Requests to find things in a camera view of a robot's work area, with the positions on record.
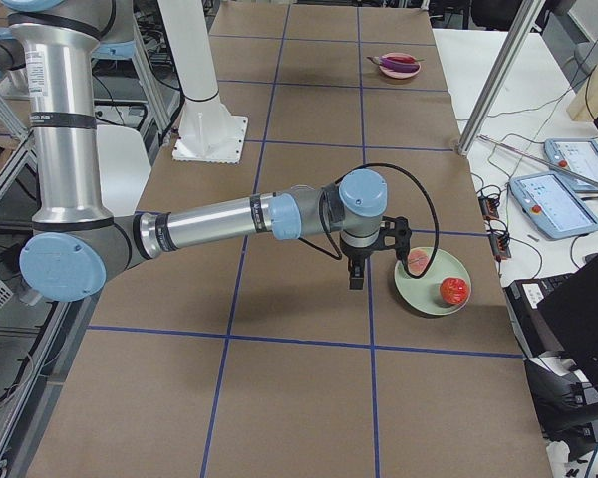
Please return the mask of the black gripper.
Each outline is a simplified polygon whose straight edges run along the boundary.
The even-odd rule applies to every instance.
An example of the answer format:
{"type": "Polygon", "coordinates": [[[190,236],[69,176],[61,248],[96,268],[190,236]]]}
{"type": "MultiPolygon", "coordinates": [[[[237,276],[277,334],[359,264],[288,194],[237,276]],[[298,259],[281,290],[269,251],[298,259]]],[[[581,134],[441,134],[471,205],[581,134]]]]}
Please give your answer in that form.
{"type": "Polygon", "coordinates": [[[407,218],[383,216],[376,232],[355,236],[340,232],[340,248],[348,259],[349,289],[362,290],[365,283],[365,260],[374,252],[392,250],[398,261],[405,263],[410,254],[411,228],[407,218]]]}

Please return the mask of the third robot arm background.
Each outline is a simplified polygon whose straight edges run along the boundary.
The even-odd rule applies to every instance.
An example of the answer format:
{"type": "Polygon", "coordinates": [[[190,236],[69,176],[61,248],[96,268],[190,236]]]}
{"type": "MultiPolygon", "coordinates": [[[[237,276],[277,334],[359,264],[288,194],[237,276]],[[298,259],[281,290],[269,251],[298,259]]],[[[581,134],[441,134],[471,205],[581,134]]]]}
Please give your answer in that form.
{"type": "Polygon", "coordinates": [[[29,99],[24,49],[7,27],[0,27],[0,94],[10,100],[29,99]]]}

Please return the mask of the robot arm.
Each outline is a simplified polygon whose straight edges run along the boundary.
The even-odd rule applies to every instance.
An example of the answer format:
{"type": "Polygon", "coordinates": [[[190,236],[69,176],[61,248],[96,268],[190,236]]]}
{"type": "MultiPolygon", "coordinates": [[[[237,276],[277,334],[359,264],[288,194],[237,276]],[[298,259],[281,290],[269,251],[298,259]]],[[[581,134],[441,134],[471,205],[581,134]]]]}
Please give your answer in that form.
{"type": "Polygon", "coordinates": [[[12,1],[8,7],[10,31],[24,50],[40,155],[41,206],[19,266],[44,297],[78,301],[164,252],[255,233],[301,241],[338,233],[354,289],[362,287],[374,252],[392,250],[407,260],[408,222],[386,215],[387,183],[368,168],[319,189],[295,186],[180,213],[115,216],[101,193],[91,59],[99,46],[132,37],[132,4],[12,1]]]}

